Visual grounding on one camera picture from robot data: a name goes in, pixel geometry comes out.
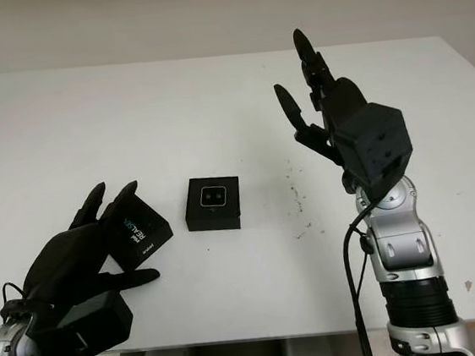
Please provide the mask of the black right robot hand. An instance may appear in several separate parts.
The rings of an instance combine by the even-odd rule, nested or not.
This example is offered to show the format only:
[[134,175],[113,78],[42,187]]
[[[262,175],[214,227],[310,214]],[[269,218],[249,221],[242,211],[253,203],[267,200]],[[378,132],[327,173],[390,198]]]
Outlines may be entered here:
[[311,90],[309,97],[314,109],[322,113],[324,126],[306,124],[298,104],[282,85],[275,84],[274,92],[288,121],[296,130],[294,139],[342,167],[344,160],[335,145],[335,133],[367,102],[350,79],[333,78],[324,57],[314,50],[301,30],[293,31],[293,41],[301,60],[303,77]]

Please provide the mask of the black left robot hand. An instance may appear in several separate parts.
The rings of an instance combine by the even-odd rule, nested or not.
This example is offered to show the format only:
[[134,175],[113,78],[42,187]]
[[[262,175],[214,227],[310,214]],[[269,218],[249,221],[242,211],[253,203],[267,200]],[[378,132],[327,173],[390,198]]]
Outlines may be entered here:
[[26,298],[71,307],[100,293],[138,288],[160,277],[154,268],[121,274],[101,270],[109,255],[103,226],[97,220],[105,187],[103,182],[97,184],[69,228],[50,238],[36,256],[24,280]]

